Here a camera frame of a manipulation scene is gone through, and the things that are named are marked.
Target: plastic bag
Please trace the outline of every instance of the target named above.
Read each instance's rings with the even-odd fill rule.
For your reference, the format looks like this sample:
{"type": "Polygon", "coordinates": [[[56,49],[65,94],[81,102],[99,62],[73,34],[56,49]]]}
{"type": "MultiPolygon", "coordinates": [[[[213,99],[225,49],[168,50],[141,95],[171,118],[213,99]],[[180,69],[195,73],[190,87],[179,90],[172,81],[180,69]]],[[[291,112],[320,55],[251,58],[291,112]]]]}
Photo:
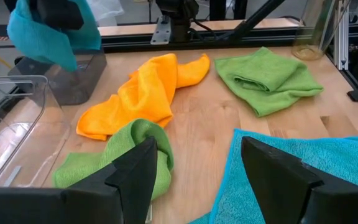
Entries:
{"type": "Polygon", "coordinates": [[[111,21],[116,23],[114,17],[124,13],[119,0],[86,0],[86,2],[89,4],[97,22],[111,18],[111,21]]]}

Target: clear plastic bin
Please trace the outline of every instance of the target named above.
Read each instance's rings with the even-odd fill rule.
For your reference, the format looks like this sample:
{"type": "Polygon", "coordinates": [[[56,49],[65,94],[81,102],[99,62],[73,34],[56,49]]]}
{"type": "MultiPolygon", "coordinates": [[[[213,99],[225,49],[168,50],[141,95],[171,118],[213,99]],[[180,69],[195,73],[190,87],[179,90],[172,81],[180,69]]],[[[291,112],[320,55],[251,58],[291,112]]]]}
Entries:
{"type": "Polygon", "coordinates": [[[69,132],[45,76],[0,77],[0,187],[41,187],[69,132]]]}
{"type": "Polygon", "coordinates": [[[59,65],[23,58],[9,73],[15,75],[44,75],[59,105],[80,105],[89,100],[106,68],[106,56],[102,50],[76,51],[78,69],[68,72],[59,65]]]}

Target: transparent plastic container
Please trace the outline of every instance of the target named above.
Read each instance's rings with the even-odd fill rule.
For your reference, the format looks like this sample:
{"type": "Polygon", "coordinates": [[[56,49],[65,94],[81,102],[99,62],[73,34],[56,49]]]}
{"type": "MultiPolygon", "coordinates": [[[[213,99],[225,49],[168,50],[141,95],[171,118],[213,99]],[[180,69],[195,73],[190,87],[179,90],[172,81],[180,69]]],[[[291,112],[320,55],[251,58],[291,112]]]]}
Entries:
{"type": "Polygon", "coordinates": [[[45,76],[0,77],[0,187],[41,187],[69,132],[45,76]]]}
{"type": "Polygon", "coordinates": [[[106,56],[102,50],[75,52],[78,69],[68,72],[59,65],[23,58],[9,73],[14,75],[44,75],[59,105],[80,105],[91,97],[96,84],[106,68],[106,56]]]}
{"type": "Polygon", "coordinates": [[[329,47],[350,0],[308,0],[292,54],[302,60],[317,60],[329,47]]]}

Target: metal bracket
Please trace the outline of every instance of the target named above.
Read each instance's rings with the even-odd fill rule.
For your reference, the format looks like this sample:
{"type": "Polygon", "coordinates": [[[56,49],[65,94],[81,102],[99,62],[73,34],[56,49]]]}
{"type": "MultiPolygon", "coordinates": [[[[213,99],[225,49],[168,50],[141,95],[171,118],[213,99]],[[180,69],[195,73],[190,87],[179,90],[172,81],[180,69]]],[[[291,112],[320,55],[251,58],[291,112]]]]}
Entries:
{"type": "Polygon", "coordinates": [[[346,1],[339,1],[335,14],[339,21],[334,36],[334,63],[338,70],[349,69],[349,7],[344,8],[345,5],[346,1]]]}
{"type": "Polygon", "coordinates": [[[350,17],[350,22],[355,22],[355,18],[357,15],[357,8],[358,8],[358,0],[350,0],[349,3],[349,17],[350,17]]]}
{"type": "Polygon", "coordinates": [[[169,44],[171,33],[171,19],[168,16],[160,16],[150,43],[152,45],[169,44]]]}

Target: blue towel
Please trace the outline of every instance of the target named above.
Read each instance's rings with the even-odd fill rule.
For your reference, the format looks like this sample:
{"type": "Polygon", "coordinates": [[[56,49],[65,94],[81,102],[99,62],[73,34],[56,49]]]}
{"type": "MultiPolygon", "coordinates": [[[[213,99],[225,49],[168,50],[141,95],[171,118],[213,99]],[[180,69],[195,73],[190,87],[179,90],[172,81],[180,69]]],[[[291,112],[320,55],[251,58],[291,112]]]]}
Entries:
{"type": "Polygon", "coordinates": [[[250,136],[303,162],[358,185],[358,137],[344,139],[280,139],[236,129],[223,181],[212,211],[191,224],[265,223],[241,159],[241,139],[250,136]]]}
{"type": "Polygon", "coordinates": [[[98,50],[101,36],[86,0],[71,1],[77,3],[84,20],[80,30],[53,29],[40,21],[37,12],[30,10],[29,0],[18,0],[7,26],[15,47],[31,59],[58,64],[69,72],[76,70],[73,50],[98,50]]]}

